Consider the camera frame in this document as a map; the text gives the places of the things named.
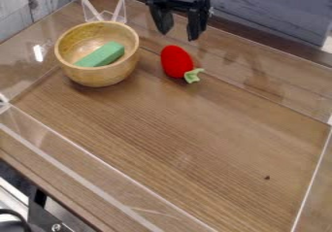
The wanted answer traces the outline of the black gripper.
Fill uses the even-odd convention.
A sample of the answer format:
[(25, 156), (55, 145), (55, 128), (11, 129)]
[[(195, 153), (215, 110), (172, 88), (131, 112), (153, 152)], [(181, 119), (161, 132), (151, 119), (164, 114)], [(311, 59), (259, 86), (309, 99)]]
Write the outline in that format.
[(149, 7), (156, 27), (164, 35), (173, 27), (171, 12), (177, 11), (188, 15), (188, 40), (199, 39), (207, 30), (212, 8), (211, 0), (145, 0), (145, 4)]

